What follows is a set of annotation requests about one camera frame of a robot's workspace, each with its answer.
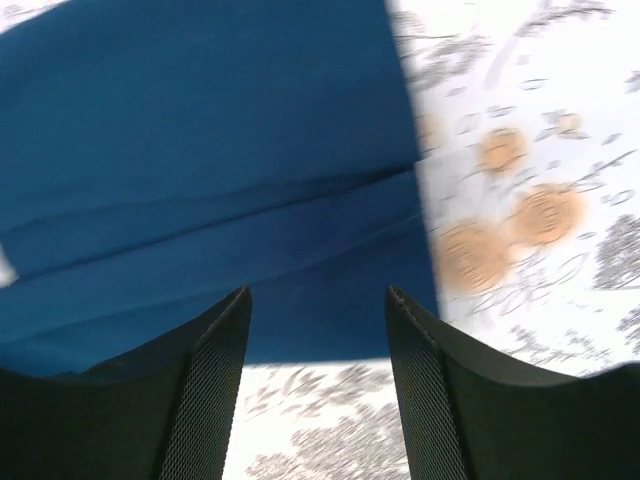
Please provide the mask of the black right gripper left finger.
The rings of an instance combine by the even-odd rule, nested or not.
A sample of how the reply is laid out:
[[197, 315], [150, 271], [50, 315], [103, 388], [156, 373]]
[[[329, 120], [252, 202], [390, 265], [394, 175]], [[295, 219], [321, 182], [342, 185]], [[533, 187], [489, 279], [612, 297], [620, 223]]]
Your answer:
[[222, 476], [251, 320], [234, 290], [197, 318], [82, 373], [1, 373], [1, 475]]

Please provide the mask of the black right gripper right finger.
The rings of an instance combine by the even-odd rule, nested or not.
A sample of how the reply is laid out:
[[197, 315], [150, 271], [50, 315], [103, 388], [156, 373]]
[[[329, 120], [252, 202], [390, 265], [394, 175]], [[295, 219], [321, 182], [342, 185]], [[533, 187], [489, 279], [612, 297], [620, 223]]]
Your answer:
[[639, 367], [572, 377], [508, 356], [386, 294], [410, 474], [423, 480], [635, 479]]

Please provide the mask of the blue Mickey Mouse t-shirt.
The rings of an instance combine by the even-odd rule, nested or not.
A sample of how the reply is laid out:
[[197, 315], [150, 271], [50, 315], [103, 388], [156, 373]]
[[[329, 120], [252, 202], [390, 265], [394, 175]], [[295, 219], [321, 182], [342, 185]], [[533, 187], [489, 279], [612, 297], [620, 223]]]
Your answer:
[[67, 1], [1, 36], [1, 363], [80, 371], [248, 286], [251, 363], [384, 357], [435, 288], [381, 1]]

